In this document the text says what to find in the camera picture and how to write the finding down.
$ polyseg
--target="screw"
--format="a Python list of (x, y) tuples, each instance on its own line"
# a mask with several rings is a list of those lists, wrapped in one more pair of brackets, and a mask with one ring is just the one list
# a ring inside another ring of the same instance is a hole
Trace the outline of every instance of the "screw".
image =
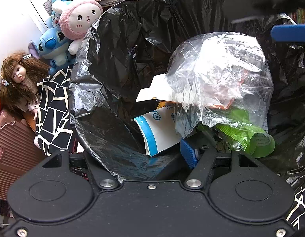
[(156, 186), (151, 184), (151, 185), (148, 185), (147, 188), (149, 190), (154, 190), (154, 189), (156, 189)]
[(22, 229), (22, 228), (18, 229), (16, 231), (16, 234), (20, 237), (27, 237), (27, 231), (25, 229)]
[(109, 188), (109, 187), (112, 187), (112, 186), (115, 185), (115, 181), (112, 180), (112, 179), (104, 179), (104, 180), (102, 180), (102, 181), (100, 182), (100, 185), (101, 185), (102, 187), (107, 187), (107, 188)]
[(276, 232), (276, 237), (283, 237), (286, 234), (286, 230), (285, 229), (278, 229), (278, 231)]
[(197, 179), (190, 179), (190, 180), (187, 180), (186, 184), (189, 187), (200, 187), (202, 185), (202, 182)]

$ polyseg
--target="white plush toy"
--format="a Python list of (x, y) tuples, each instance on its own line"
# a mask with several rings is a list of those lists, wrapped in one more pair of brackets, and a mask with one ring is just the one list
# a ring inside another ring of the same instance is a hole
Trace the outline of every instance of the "white plush toy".
[(76, 54), (87, 30), (103, 13), (101, 5), (94, 0), (73, 0), (70, 4), (57, 0), (52, 9), (61, 14), (59, 25), (65, 37), (74, 40), (68, 48), (71, 55)]

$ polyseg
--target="black plastic bag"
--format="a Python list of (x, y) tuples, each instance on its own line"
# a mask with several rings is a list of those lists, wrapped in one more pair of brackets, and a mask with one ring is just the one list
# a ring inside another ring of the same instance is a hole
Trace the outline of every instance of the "black plastic bag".
[(135, 100), (155, 75), (166, 73), (181, 42), (219, 31), (255, 36), (268, 59), (275, 85), (269, 132), (278, 145), (263, 162), (286, 179), (286, 171), (299, 166), (303, 172), (295, 175), (305, 173), (305, 143), (295, 149), (305, 138), (305, 53), (270, 37), (275, 24), (291, 21), (282, 14), (230, 24), (221, 10), (223, 1), (126, 0), (89, 30), (71, 75), (71, 124), (85, 150), (119, 180), (160, 179), (174, 171), (169, 168), (180, 169), (178, 149), (145, 155), (142, 135), (131, 119), (154, 110), (157, 103)]

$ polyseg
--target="clear plastic bag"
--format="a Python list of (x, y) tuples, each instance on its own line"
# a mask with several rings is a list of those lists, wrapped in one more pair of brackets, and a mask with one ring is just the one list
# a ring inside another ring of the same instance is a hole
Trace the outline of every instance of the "clear plastic bag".
[(183, 137), (199, 122), (262, 127), (274, 87), (255, 37), (234, 32), (195, 36), (179, 45), (168, 68), (167, 81), (180, 101), (176, 130)]

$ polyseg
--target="ribbed suitcase surface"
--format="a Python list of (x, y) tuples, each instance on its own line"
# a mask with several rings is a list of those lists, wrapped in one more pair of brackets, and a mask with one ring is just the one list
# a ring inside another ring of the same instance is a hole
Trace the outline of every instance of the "ribbed suitcase surface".
[(34, 144), (35, 133), (6, 110), (0, 112), (0, 199), (20, 176), (45, 155)]

